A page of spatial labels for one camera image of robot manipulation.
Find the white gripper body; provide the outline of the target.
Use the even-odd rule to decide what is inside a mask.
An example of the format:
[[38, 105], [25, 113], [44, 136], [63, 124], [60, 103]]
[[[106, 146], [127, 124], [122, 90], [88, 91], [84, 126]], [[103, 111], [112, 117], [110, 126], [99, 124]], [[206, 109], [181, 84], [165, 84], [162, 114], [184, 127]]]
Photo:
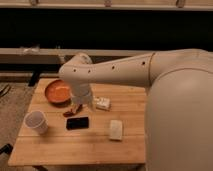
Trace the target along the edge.
[[90, 104], [93, 101], [91, 88], [73, 89], [71, 100], [75, 104]]

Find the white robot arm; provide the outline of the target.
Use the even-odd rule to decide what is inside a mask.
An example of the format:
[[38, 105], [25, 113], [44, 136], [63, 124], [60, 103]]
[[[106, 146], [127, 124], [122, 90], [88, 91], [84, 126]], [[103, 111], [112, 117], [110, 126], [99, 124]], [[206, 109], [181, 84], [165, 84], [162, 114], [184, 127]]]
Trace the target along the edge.
[[92, 103], [92, 83], [147, 88], [147, 171], [213, 171], [213, 52], [158, 51], [97, 64], [79, 53], [59, 77], [76, 104]]

